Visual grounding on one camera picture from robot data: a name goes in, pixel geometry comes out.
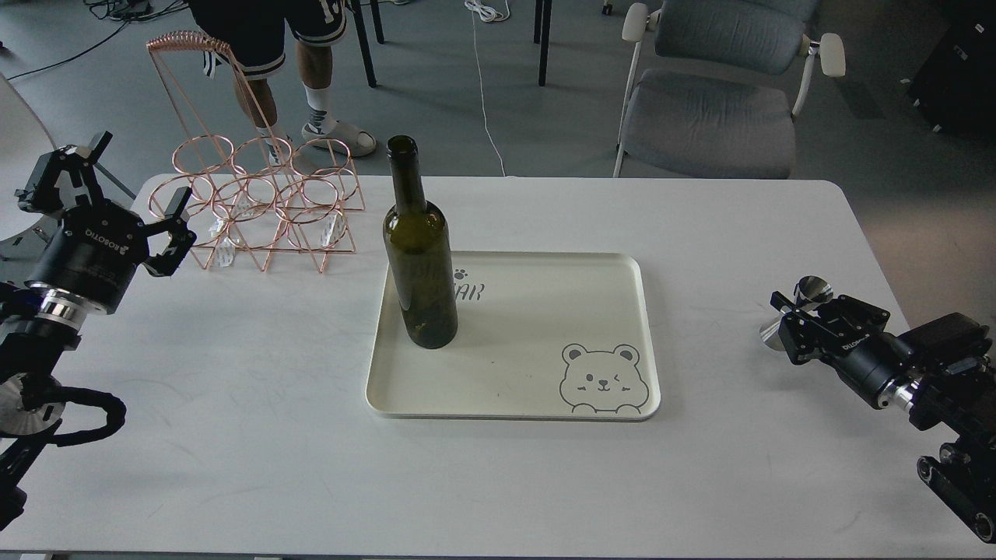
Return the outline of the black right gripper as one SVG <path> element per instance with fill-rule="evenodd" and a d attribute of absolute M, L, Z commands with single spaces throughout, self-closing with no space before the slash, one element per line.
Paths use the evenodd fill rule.
<path fill-rule="evenodd" d="M 776 291 L 770 305 L 783 313 L 778 337 L 789 361 L 800 366 L 818 358 L 818 349 L 808 339 L 815 321 L 819 359 L 875 410 L 892 400 L 890 385 L 910 382 L 907 367 L 914 347 L 885 331 L 890 317 L 886 310 L 849 296 L 833 299 L 831 285 L 797 285 L 793 302 Z M 808 313 L 814 309 L 818 318 Z"/>

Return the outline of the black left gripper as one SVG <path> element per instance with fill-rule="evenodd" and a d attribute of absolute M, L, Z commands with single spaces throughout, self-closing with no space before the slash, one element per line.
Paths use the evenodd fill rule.
<path fill-rule="evenodd" d="M 174 275 L 197 239 L 186 214 L 191 187 L 179 187 L 163 220 L 146 226 L 138 214 L 120 205 L 103 205 L 95 169 L 112 138 L 104 131 L 89 145 L 65 145 L 40 156 L 26 186 L 15 190 L 22 212 L 57 215 L 68 209 L 27 285 L 82 297 L 103 314 L 117 311 L 140 263 L 146 260 L 143 266 L 150 276 Z M 60 182 L 64 176 L 79 205 L 71 209 L 63 201 L 68 191 Z M 170 242 L 163 252 L 149 256 L 147 239 L 160 233 L 167 233 Z"/>

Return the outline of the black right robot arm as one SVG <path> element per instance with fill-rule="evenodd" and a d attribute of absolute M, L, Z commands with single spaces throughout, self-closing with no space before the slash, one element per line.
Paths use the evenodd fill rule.
<path fill-rule="evenodd" d="M 959 313 L 896 336 L 889 312 L 833 294 L 817 276 L 801 278 L 794 296 L 774 292 L 781 317 L 761 327 L 770 348 L 795 365 L 811 359 L 875 410 L 905 411 L 914 428 L 943 423 L 957 433 L 939 457 L 919 457 L 919 478 L 983 542 L 994 542 L 995 450 L 993 341 L 987 326 Z"/>

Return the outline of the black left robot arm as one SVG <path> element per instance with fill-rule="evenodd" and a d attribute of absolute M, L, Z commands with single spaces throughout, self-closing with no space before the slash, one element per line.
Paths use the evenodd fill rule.
<path fill-rule="evenodd" d="M 163 220 L 104 197 L 97 160 L 109 145 L 102 132 L 87 146 L 67 145 L 39 157 L 28 184 L 16 191 L 23 212 L 53 214 L 58 227 L 25 289 L 2 291 L 2 525 L 23 513 L 21 479 L 47 444 L 74 446 L 106 439 L 125 424 L 120 398 L 66 387 L 52 375 L 61 355 L 75 350 L 86 316 L 113 314 L 138 266 L 171 276 L 195 244 L 179 187 Z"/>

